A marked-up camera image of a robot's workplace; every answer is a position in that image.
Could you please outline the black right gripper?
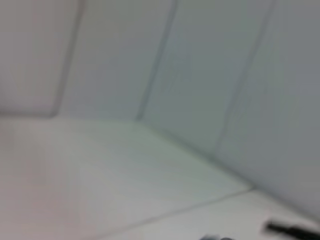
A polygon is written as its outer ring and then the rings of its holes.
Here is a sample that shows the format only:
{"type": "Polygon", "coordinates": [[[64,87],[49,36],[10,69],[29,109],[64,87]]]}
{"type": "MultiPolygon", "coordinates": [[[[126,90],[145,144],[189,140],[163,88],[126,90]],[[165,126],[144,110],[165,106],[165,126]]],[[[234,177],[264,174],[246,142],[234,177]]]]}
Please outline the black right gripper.
{"type": "Polygon", "coordinates": [[[267,221],[264,231],[270,234],[278,234],[295,240],[320,240],[320,232],[304,228],[299,225],[286,224],[283,222],[267,221]]]}

